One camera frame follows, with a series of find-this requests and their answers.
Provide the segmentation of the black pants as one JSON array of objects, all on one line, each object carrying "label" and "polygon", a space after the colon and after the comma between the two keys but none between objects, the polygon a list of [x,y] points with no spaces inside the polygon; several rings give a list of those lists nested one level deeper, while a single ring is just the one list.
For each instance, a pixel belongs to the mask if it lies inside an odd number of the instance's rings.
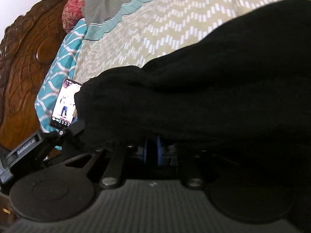
[{"label": "black pants", "polygon": [[310,0],[232,19],[142,68],[106,70],[75,95],[84,142],[159,137],[227,214],[310,227]]}]

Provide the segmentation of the smartphone with lit screen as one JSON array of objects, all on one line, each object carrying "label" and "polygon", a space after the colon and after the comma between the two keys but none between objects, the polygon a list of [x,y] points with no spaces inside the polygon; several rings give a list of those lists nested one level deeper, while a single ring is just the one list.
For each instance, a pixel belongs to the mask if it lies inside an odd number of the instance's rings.
[{"label": "smartphone with lit screen", "polygon": [[56,129],[69,127],[76,117],[74,95],[80,91],[82,85],[66,78],[59,90],[50,125]]}]

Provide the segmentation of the teal patterned pillow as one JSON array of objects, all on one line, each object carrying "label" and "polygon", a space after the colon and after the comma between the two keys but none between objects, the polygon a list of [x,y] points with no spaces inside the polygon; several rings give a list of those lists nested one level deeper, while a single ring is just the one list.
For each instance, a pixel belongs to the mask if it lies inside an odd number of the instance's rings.
[{"label": "teal patterned pillow", "polygon": [[54,109],[63,80],[65,78],[73,78],[76,62],[86,32],[87,25],[85,19],[82,18],[63,39],[39,89],[34,107],[40,128],[45,133],[56,130],[50,126],[52,110]]}]

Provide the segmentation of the carved wooden headboard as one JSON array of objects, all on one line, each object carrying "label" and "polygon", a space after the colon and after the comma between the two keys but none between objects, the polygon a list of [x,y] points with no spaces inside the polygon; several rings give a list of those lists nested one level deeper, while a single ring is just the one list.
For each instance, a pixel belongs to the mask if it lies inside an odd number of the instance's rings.
[{"label": "carved wooden headboard", "polygon": [[6,28],[1,41],[1,147],[13,150],[37,131],[36,95],[65,37],[67,0],[42,0]]}]

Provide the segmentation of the patterned bedsheet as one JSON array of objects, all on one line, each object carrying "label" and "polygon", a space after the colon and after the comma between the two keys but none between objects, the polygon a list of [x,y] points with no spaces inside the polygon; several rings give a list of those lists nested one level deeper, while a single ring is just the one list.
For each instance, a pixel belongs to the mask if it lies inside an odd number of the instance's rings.
[{"label": "patterned bedsheet", "polygon": [[85,0],[87,32],[73,80],[197,43],[226,21],[279,0]]}]

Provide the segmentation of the red floral quilt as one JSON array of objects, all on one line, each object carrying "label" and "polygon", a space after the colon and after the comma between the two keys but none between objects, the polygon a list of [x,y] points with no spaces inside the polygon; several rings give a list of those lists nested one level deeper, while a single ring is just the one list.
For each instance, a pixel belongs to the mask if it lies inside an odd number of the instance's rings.
[{"label": "red floral quilt", "polygon": [[73,30],[77,22],[83,18],[84,0],[68,0],[62,12],[62,25],[66,33]]}]

